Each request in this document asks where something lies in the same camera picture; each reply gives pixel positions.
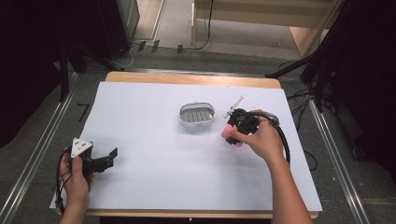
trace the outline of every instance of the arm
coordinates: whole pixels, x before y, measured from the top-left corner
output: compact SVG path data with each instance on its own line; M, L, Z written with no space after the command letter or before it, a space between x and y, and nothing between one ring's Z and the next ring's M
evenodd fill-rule
M283 145L276 129L267 119L259 117L259 130L253 135L231 132L230 136L248 144L262 157L270 170L273 185L273 223L312 223L298 191L289 164L283 156Z
M67 205L60 223L83 223L85 212L90 204L88 184L82 174L81 157L73 159L72 174L67 166L67 158L68 154L65 154L60 167L63 181L70 178L64 185Z

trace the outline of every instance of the hand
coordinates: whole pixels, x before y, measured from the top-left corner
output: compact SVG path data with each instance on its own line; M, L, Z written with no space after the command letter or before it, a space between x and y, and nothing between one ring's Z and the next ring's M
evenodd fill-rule
M67 166L68 154L64 154L60 166L60 174L65 183L67 194L67 205L64 218L73 217L80 220L84 218L85 212L90 204L90 194L87 180L82 174L82 159L77 156L73 159L72 171Z
M269 123L268 119L258 116L259 129L252 135L245 135L240 132L230 132L230 136L248 144L253 151L267 163L272 163L279 159L285 160L283 156L283 144L277 130Z

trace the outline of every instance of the pink object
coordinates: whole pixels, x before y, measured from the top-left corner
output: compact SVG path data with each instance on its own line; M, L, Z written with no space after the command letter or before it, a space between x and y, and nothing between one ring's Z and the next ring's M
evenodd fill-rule
M221 137L227 139L228 137L230 137L230 132L232 131L238 131L238 129L235 126L231 126L230 124L227 124L224 128L224 130L221 133ZM235 144L237 147L241 147L242 146L242 142L238 142L237 144Z

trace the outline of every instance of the white paper sheet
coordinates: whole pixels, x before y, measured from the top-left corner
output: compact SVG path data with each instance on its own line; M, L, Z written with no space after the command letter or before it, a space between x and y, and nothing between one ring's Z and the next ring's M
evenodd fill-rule
M100 84L80 137L93 141L93 158L119 149L114 167L92 183L90 208L273 210L264 160L220 136L227 122L222 116L241 95L238 107L279 117L296 185L307 209L321 211L283 90L113 82ZM193 102L213 105L211 125L181 124L180 108Z

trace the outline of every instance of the soap dish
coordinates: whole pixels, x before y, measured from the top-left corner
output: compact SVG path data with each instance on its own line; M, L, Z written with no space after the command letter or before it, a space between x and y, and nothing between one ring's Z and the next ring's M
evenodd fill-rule
M186 127L209 125L215 118L215 110L208 103L183 105L180 109L180 120Z

